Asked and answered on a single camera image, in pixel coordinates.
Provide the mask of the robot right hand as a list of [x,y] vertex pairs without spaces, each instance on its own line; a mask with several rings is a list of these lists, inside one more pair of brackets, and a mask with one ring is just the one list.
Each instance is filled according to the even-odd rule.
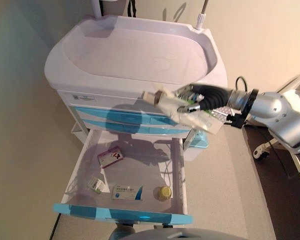
[[191,104],[180,106],[179,113],[214,110],[225,107],[232,90],[207,84],[188,84],[175,92],[175,96]]

